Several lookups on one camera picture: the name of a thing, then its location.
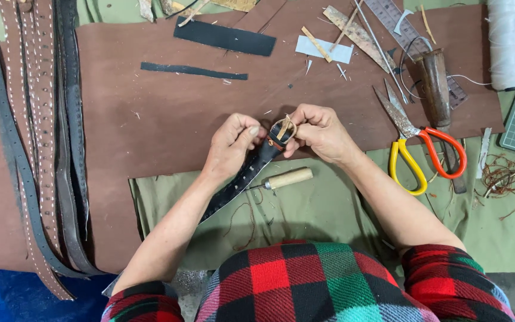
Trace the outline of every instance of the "metal ruler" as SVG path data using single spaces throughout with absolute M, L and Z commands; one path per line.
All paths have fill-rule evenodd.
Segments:
M 402 11 L 398 9 L 393 0 L 365 0 L 365 4 L 368 5 L 402 48 L 407 49 L 410 42 L 420 36 L 407 19 L 401 21 L 401 34 L 393 32 L 402 16 Z M 430 50 L 426 43 L 422 39 L 417 39 L 412 43 L 407 55 L 414 61 L 428 51 Z M 468 98 L 468 95 L 453 77 L 448 77 L 447 82 L 450 94 L 450 107 L 455 109 Z

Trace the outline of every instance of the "sleeve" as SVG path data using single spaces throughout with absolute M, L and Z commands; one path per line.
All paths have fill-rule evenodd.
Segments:
M 504 292 L 462 249 L 421 245 L 402 258 L 406 292 L 442 320 L 515 322 Z
M 101 322 L 184 322 L 174 289 L 161 281 L 146 282 L 113 295 Z

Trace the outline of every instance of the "red scissors handle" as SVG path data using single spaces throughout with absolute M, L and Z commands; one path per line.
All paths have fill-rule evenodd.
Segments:
M 431 140 L 429 134 L 447 141 L 458 152 L 458 155 L 460 156 L 460 166 L 458 170 L 453 174 L 448 174 L 446 173 L 446 171 L 444 171 L 444 168 L 440 164 L 440 160 L 438 159 L 438 155 L 436 153 L 436 150 L 434 149 L 433 141 Z M 464 170 L 466 170 L 466 165 L 468 163 L 468 160 L 466 158 L 466 151 L 464 151 L 464 148 L 462 147 L 460 142 L 456 141 L 454 137 L 431 127 L 426 127 L 424 130 L 421 130 L 421 132 L 418 135 L 425 141 L 426 147 L 429 149 L 430 158 L 433 160 L 433 165 L 437 169 L 438 174 L 440 174 L 440 176 L 447 179 L 454 179 L 460 177 L 464 173 Z

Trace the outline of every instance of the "hand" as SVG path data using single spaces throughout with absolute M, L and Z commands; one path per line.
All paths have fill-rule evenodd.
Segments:
M 266 136 L 257 120 L 239 113 L 230 115 L 212 137 L 202 174 L 220 185 L 240 170 L 247 150 L 253 150 Z
M 341 165 L 359 149 L 343 127 L 332 108 L 300 104 L 290 115 L 297 126 L 297 143 L 308 145 L 323 160 Z M 297 147 L 287 149 L 291 156 Z

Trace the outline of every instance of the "thread spool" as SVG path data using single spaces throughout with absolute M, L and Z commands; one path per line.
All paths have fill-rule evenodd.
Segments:
M 488 0 L 492 87 L 515 90 L 515 0 Z

